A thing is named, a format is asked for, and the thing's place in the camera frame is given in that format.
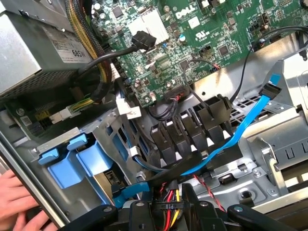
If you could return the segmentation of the person's hand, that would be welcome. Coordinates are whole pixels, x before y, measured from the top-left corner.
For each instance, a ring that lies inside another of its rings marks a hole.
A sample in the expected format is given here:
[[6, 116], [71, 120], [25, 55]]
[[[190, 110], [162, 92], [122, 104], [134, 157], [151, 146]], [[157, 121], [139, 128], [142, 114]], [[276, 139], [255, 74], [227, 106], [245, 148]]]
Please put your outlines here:
[[56, 231], [58, 228], [49, 220], [49, 216], [40, 211], [30, 221], [26, 220], [26, 212], [37, 207], [22, 182], [11, 170], [0, 176], [0, 229], [2, 231]]

